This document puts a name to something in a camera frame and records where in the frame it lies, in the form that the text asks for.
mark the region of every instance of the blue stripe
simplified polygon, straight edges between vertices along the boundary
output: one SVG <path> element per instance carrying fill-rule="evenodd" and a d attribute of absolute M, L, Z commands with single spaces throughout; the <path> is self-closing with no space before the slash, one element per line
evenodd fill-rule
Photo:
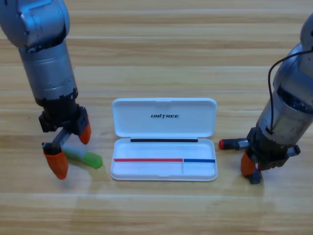
<path fill-rule="evenodd" d="M 184 159 L 184 163 L 215 163 L 215 159 Z"/>

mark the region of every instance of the wire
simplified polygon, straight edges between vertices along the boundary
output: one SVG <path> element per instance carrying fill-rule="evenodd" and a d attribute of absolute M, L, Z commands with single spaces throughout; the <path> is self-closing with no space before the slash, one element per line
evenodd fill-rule
<path fill-rule="evenodd" d="M 270 130 L 269 130 L 269 133 L 271 134 L 272 133 L 272 130 L 273 130 L 273 120 L 274 120 L 274 106 L 273 106 L 273 95 L 272 95 L 272 88 L 270 86 L 270 74 L 272 73 L 272 70 L 278 65 L 280 64 L 281 62 L 285 61 L 285 60 L 288 60 L 294 56 L 297 56 L 297 55 L 303 55 L 303 54 L 308 54 L 308 53 L 311 53 L 313 52 L 313 48 L 311 50 L 306 50 L 306 51 L 301 51 L 301 52 L 297 52 L 295 54 L 292 54 L 292 55 L 289 55 L 279 61 L 277 61 L 268 71 L 268 90 L 269 90 L 269 96 L 270 96 L 270 109 L 271 109 L 271 117 L 270 117 Z"/>

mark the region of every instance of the box lid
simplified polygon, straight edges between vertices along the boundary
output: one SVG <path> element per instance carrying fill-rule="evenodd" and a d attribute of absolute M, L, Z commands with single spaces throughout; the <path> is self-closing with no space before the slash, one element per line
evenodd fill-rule
<path fill-rule="evenodd" d="M 198 138 L 214 133 L 210 98 L 119 98 L 112 103 L 115 133 L 131 138 Z"/>

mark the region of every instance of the tabletop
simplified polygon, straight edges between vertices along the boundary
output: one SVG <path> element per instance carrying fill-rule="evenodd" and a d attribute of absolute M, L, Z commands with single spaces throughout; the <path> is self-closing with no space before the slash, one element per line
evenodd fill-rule
<path fill-rule="evenodd" d="M 92 169 L 70 161 L 67 178 L 49 169 L 43 133 L 18 51 L 0 33 L 1 235 L 313 234 L 313 128 L 301 154 L 241 176 L 242 151 L 222 138 L 246 137 L 269 99 L 267 73 L 299 42 L 312 0 L 66 0 L 68 50 L 100 154 Z M 218 104 L 219 175 L 211 182 L 117 181 L 110 175 L 112 101 L 131 97 L 209 97 Z"/>

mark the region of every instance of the green marker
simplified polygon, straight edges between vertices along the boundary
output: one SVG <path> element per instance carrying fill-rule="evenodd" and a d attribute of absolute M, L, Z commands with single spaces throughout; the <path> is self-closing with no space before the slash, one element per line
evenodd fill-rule
<path fill-rule="evenodd" d="M 62 146 L 62 150 L 67 158 L 77 160 L 95 169 L 98 169 L 103 165 L 102 157 L 98 154 L 90 153 L 67 144 Z"/>

